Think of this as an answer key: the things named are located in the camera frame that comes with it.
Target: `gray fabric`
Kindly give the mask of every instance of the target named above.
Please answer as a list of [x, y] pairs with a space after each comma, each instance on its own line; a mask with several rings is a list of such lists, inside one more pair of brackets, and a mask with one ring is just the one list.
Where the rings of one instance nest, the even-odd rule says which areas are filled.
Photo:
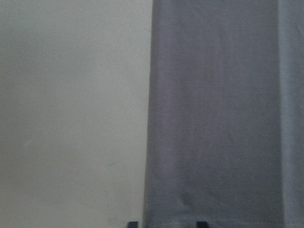
[[144, 227], [304, 227], [304, 1], [155, 0]]

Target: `black object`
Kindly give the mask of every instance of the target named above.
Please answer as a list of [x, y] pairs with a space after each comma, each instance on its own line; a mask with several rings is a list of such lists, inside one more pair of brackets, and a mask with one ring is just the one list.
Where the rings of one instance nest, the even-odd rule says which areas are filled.
[[138, 228], [138, 222], [129, 222], [127, 228]]
[[209, 226], [207, 222], [197, 222], [196, 228], [209, 228]]

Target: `gray curtain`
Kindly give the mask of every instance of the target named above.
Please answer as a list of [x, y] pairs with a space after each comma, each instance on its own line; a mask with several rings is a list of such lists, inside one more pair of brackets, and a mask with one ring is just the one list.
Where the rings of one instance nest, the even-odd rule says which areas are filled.
[[304, 1], [155, 0], [145, 228], [304, 227]]

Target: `white wall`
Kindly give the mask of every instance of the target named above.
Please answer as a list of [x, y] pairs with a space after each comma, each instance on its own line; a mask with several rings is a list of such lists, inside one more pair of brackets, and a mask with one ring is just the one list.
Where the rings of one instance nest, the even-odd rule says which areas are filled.
[[0, 0], [0, 227], [141, 220], [152, 0]]

